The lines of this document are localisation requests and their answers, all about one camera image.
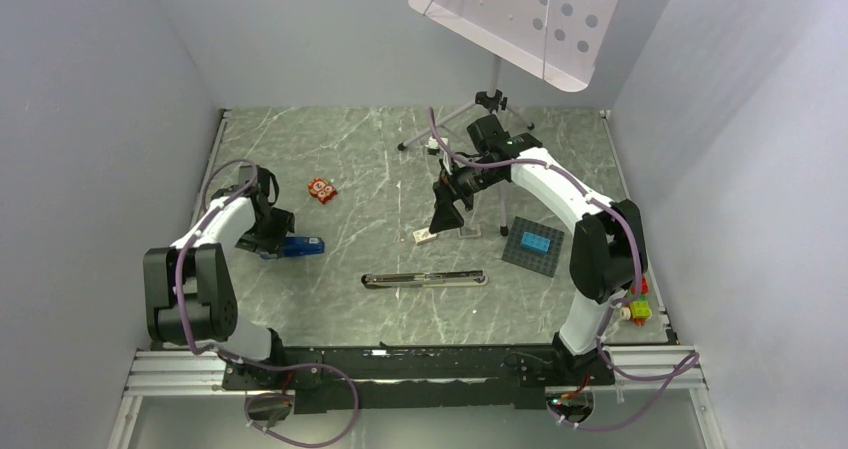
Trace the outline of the staple box tray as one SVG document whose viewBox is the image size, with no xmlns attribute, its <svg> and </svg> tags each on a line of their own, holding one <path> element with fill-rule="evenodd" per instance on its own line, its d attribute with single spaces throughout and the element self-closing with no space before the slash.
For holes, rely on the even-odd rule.
<svg viewBox="0 0 848 449">
<path fill-rule="evenodd" d="M 480 238 L 482 231 L 479 226 L 464 226 L 458 229 L 458 237 L 460 239 Z"/>
</svg>

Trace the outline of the blue black stapler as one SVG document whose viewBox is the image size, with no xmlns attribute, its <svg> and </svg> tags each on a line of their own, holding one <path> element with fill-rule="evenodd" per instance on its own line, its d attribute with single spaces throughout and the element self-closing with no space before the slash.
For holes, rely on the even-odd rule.
<svg viewBox="0 0 848 449">
<path fill-rule="evenodd" d="M 325 252 L 324 240 L 320 237 L 287 236 L 270 250 L 259 252 L 265 260 L 319 255 Z"/>
</svg>

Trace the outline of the white staple box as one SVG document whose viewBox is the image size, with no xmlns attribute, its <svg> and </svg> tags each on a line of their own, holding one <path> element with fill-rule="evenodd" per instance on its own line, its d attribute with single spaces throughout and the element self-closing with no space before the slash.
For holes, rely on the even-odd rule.
<svg viewBox="0 0 848 449">
<path fill-rule="evenodd" d="M 431 242 L 437 237 L 437 234 L 431 233 L 427 228 L 419 229 L 413 232 L 413 238 L 416 245 Z"/>
</svg>

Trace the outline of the black silver stapler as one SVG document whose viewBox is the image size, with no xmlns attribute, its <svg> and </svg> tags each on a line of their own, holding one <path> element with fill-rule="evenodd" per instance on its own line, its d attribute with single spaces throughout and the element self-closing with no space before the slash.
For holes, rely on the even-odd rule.
<svg viewBox="0 0 848 449">
<path fill-rule="evenodd" d="M 360 279 L 366 289 L 480 287 L 488 282 L 482 270 L 364 274 Z"/>
</svg>

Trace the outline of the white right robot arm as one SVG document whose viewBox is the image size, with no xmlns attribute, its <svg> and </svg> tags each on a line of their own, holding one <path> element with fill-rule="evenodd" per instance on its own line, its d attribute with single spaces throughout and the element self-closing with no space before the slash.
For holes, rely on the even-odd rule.
<svg viewBox="0 0 848 449">
<path fill-rule="evenodd" d="M 464 218 L 455 204 L 472 209 L 477 193 L 512 183 L 544 204 L 572 233 L 569 274 L 578 293 L 555 333 L 551 370 L 557 380 L 574 384 L 585 376 L 601 351 L 601 338 L 612 317 L 618 293 L 640 289 L 647 268 L 638 206 L 614 201 L 591 189 L 559 164 L 530 133 L 510 135 L 495 115 L 471 123 L 467 133 L 476 150 L 471 161 L 453 152 L 431 131 L 450 161 L 440 165 L 431 233 L 458 229 Z"/>
</svg>

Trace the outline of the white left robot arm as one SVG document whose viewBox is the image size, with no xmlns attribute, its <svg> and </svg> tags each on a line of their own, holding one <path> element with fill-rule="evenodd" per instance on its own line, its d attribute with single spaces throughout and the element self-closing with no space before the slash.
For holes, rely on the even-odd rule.
<svg viewBox="0 0 848 449">
<path fill-rule="evenodd" d="M 237 249 L 280 257 L 294 215 L 276 208 L 279 185 L 272 172 L 247 160 L 240 164 L 238 183 L 217 191 L 187 234 L 144 255 L 147 331 L 155 342 L 195 354 L 250 360 L 248 376 L 272 389 L 287 375 L 284 347 L 275 330 L 240 316 L 228 259 Z"/>
</svg>

